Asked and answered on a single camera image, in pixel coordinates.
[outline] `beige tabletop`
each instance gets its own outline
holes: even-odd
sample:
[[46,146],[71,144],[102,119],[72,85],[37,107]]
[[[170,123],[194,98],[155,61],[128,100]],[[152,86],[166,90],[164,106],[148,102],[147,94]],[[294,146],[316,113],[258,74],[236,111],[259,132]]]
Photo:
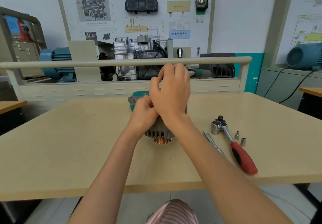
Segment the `beige tabletop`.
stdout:
[[0,114],[27,105],[27,101],[0,101]]
[[299,88],[299,90],[322,98],[322,88]]
[[[200,131],[223,115],[245,150],[258,185],[322,181],[322,121],[252,93],[191,95],[188,115]],[[82,196],[131,116],[126,97],[75,99],[0,137],[0,201]],[[236,165],[228,140],[212,135]],[[203,188],[176,139],[138,142],[125,193]]]

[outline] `hand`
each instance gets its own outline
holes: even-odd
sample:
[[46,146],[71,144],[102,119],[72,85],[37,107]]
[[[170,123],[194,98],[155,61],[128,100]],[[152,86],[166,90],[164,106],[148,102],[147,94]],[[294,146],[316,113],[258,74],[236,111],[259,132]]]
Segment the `hand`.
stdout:
[[[159,83],[163,77],[162,88]],[[167,125],[184,114],[190,96],[190,75],[183,64],[165,64],[150,83],[150,96],[156,112]]]
[[153,108],[151,97],[143,96],[137,100],[126,130],[136,135],[139,140],[158,116],[159,114]]

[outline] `yellow label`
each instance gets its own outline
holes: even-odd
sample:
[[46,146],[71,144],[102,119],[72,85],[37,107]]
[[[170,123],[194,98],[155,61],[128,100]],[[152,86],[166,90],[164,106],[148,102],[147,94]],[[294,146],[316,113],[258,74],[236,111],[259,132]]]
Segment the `yellow label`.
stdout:
[[307,34],[304,41],[322,41],[322,33]]
[[190,12],[190,0],[167,1],[167,12]]
[[147,32],[147,26],[125,27],[125,32]]

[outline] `blue label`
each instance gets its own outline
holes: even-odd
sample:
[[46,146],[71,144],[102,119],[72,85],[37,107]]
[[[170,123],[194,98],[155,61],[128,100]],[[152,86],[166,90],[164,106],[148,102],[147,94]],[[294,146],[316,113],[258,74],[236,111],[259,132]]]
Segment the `blue label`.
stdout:
[[189,39],[190,38],[190,30],[169,31],[169,37],[171,39]]
[[[20,34],[19,27],[18,27],[18,19],[12,16],[4,16],[7,21],[9,30],[11,34]],[[28,22],[25,20],[23,21],[27,27],[29,27]]]

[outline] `blue electric motor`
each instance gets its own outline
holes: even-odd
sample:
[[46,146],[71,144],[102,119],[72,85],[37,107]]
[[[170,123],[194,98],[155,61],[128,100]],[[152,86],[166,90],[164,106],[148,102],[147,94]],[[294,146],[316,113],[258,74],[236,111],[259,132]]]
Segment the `blue electric motor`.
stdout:
[[[69,48],[46,48],[39,55],[39,61],[71,60]],[[44,74],[59,82],[77,82],[73,67],[42,68]]]
[[294,70],[311,70],[322,67],[322,43],[299,44],[292,48],[286,62]]

